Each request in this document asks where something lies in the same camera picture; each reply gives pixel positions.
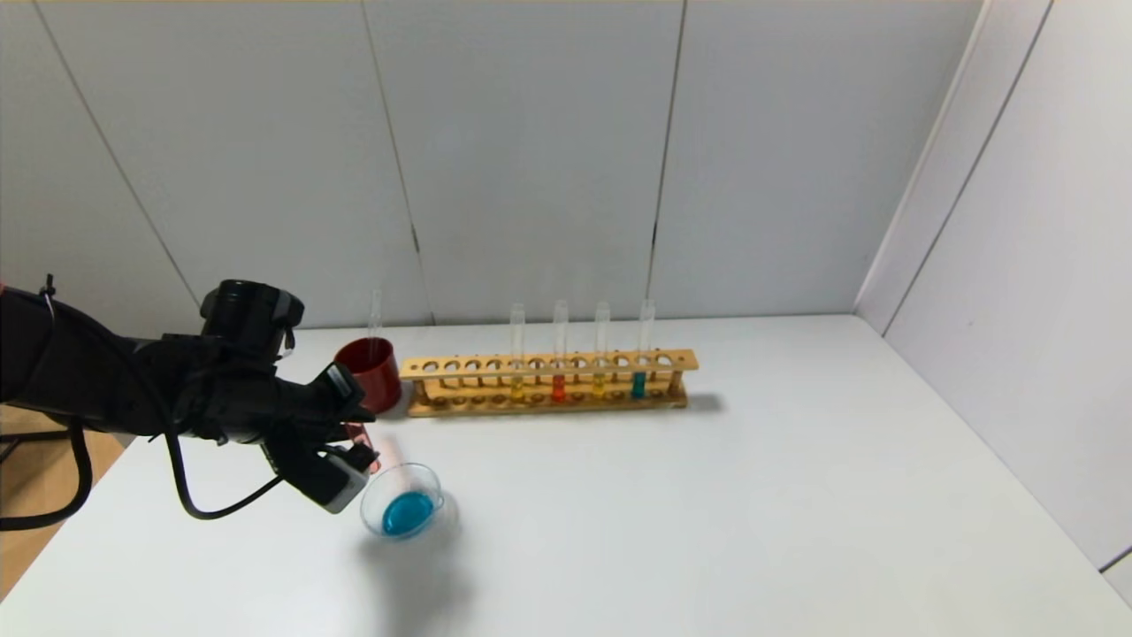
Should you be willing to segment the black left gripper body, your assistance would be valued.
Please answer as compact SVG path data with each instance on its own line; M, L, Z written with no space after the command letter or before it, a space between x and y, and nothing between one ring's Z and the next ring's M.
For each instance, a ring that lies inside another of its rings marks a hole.
M276 396L271 414L271 444L333 444L350 438L345 411L361 404L363 389L348 368L331 362L308 384L295 384L271 365Z

